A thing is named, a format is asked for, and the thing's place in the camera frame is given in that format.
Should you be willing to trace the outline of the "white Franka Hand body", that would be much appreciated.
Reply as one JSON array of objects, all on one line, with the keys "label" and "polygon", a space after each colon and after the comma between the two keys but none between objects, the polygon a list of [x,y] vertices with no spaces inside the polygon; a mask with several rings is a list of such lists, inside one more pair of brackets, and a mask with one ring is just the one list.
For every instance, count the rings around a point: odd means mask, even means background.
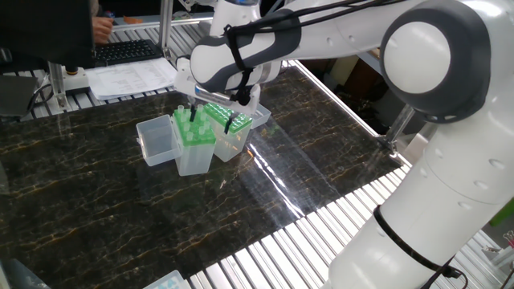
[{"label": "white Franka Hand body", "polygon": [[251,116],[257,111],[260,99],[260,85],[254,85],[250,90],[249,104],[242,105],[238,101],[231,100],[226,94],[208,92],[197,84],[190,70],[190,61],[187,58],[177,59],[177,75],[174,79],[176,90],[187,96],[190,104],[197,104],[198,101],[218,104],[232,111]]}]

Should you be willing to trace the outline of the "bare person hand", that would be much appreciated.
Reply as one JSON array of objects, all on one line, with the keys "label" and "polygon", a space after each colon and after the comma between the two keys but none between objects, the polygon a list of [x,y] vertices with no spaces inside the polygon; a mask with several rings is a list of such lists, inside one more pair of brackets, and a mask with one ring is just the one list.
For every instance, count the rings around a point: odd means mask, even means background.
[{"label": "bare person hand", "polygon": [[95,44],[101,45],[108,42],[112,33],[114,20],[107,17],[93,17],[92,28]]}]

